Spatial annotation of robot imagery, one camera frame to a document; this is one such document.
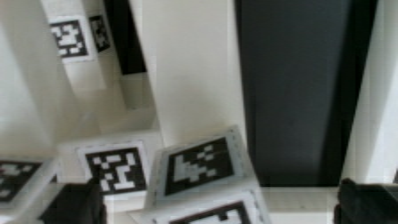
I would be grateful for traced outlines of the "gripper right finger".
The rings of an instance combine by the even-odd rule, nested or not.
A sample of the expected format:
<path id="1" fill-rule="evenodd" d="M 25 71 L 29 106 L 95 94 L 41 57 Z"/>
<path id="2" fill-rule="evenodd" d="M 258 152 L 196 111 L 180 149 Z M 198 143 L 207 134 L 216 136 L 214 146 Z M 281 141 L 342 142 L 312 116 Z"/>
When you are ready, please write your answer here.
<path id="1" fill-rule="evenodd" d="M 398 184 L 342 180 L 333 224 L 398 224 Z"/>

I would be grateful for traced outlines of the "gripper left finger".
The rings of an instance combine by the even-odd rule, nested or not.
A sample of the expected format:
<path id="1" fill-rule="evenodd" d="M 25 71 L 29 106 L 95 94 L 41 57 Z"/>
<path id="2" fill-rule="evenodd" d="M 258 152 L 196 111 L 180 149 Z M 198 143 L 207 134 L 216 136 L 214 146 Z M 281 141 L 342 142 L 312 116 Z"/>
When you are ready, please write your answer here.
<path id="1" fill-rule="evenodd" d="M 107 224 L 100 180 L 66 184 L 40 216 L 45 224 Z"/>

